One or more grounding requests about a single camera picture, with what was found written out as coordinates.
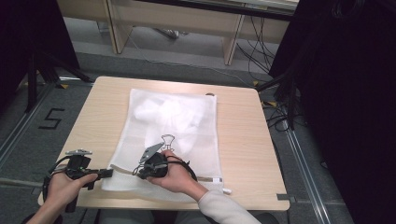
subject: right hand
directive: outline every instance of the right hand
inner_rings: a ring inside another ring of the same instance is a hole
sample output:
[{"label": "right hand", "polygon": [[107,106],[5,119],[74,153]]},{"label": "right hand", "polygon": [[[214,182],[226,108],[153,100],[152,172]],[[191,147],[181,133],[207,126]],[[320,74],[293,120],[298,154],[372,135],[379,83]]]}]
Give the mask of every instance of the right hand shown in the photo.
[{"label": "right hand", "polygon": [[[162,154],[169,161],[178,161],[178,159],[173,158],[176,155],[171,150],[165,150]],[[161,178],[150,176],[147,180],[172,192],[185,193],[197,202],[207,193],[207,189],[192,179],[190,173],[180,164],[169,163],[166,176]]]}]

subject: left hand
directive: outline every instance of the left hand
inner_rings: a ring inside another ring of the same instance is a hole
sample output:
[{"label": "left hand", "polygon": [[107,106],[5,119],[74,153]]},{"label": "left hand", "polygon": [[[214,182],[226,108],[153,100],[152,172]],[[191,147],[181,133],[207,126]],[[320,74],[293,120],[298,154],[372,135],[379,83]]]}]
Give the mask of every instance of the left hand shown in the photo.
[{"label": "left hand", "polygon": [[66,206],[78,196],[79,190],[94,181],[97,176],[97,174],[84,175],[80,179],[72,180],[65,173],[53,175],[49,182],[47,200],[27,223],[53,223]]},{"label": "left hand", "polygon": [[84,175],[80,179],[72,180],[65,173],[53,175],[49,182],[47,201],[66,206],[78,196],[79,190],[84,185],[94,181],[97,176],[97,174],[90,174]]}]

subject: wire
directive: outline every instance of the wire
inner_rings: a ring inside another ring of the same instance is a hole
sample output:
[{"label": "wire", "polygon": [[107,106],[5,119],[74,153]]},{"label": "wire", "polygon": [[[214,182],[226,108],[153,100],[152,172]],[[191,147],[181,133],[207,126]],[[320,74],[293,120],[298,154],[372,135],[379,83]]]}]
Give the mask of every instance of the wire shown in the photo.
[{"label": "wire", "polygon": [[214,72],[220,73],[220,74],[222,74],[222,75],[224,75],[224,76],[227,76],[227,77],[233,77],[233,78],[239,79],[242,83],[244,83],[244,84],[247,85],[248,87],[250,87],[250,88],[255,88],[255,86],[246,83],[246,81],[244,81],[244,80],[243,80],[242,78],[240,78],[240,77],[237,77],[237,76],[234,76],[234,75],[231,75],[231,74],[227,74],[227,73],[221,72],[221,71],[219,71],[219,70],[217,70],[217,69],[214,69],[214,68],[211,68],[211,67],[199,66],[199,65],[193,65],[193,64],[185,64],[185,63],[167,63],[167,62],[162,62],[162,61],[150,60],[150,59],[148,59],[148,58],[146,57],[146,55],[143,53],[142,49],[139,48],[139,47],[136,45],[136,43],[132,40],[131,35],[128,34],[128,33],[123,29],[123,27],[122,27],[121,30],[122,30],[125,34],[128,35],[128,39],[132,42],[132,44],[134,45],[134,47],[137,48],[137,49],[139,50],[139,53],[141,54],[141,56],[143,57],[143,59],[144,59],[145,61],[149,62],[149,63],[162,63],[162,64],[166,64],[166,65],[171,65],[171,66],[188,66],[188,67],[193,67],[193,68],[208,69],[208,70],[212,70],[212,71],[214,71]]}]

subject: cable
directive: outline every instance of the cable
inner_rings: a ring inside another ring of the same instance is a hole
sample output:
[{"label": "cable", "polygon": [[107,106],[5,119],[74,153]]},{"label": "cable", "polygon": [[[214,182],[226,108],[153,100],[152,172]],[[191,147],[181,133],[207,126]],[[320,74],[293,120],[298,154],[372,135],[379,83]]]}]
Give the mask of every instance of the cable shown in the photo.
[{"label": "cable", "polygon": [[355,20],[361,14],[365,0],[354,0],[353,7],[347,12],[343,12],[343,4],[345,0],[337,0],[334,6],[332,6],[332,16],[341,21]]},{"label": "cable", "polygon": [[224,75],[224,76],[233,77],[233,78],[239,79],[242,83],[244,83],[244,84],[247,85],[248,87],[250,87],[250,88],[255,88],[255,86],[246,83],[246,81],[244,81],[244,80],[243,80],[242,78],[240,78],[240,77],[237,77],[237,76],[234,76],[234,75],[230,75],[230,74],[221,72],[221,71],[219,71],[219,70],[217,70],[217,69],[214,69],[214,68],[205,67],[205,66],[199,66],[199,65],[193,65],[193,64],[166,63],[166,62],[161,62],[161,61],[150,60],[150,59],[148,59],[148,58],[145,56],[145,54],[143,53],[142,49],[139,48],[139,47],[136,45],[136,43],[132,40],[131,36],[130,36],[123,28],[122,28],[121,30],[122,30],[125,34],[128,35],[128,39],[132,42],[132,44],[134,45],[134,47],[137,48],[137,49],[139,50],[139,52],[140,52],[141,56],[143,57],[143,59],[144,59],[145,61],[149,62],[149,63],[162,63],[162,64],[166,64],[166,65],[171,65],[171,66],[188,66],[188,67],[193,67],[193,68],[209,69],[209,70],[215,71],[215,72],[217,72],[217,73],[220,73],[220,74],[222,74],[222,75]]}]

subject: finger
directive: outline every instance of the finger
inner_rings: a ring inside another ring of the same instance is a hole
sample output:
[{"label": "finger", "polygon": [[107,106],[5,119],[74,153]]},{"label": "finger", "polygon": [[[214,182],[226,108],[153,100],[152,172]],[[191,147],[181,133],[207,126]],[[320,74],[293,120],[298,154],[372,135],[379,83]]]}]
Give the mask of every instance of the finger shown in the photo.
[{"label": "finger", "polygon": [[88,184],[92,181],[94,181],[98,177],[98,174],[90,174],[90,175],[84,175],[82,178],[78,180],[81,186],[84,186],[85,184]]},{"label": "finger", "polygon": [[163,179],[149,176],[149,177],[147,177],[147,181],[150,182],[151,184],[160,186]]},{"label": "finger", "polygon": [[175,153],[172,152],[170,149],[166,149],[163,151],[163,155],[168,157],[168,156],[176,156]]}]

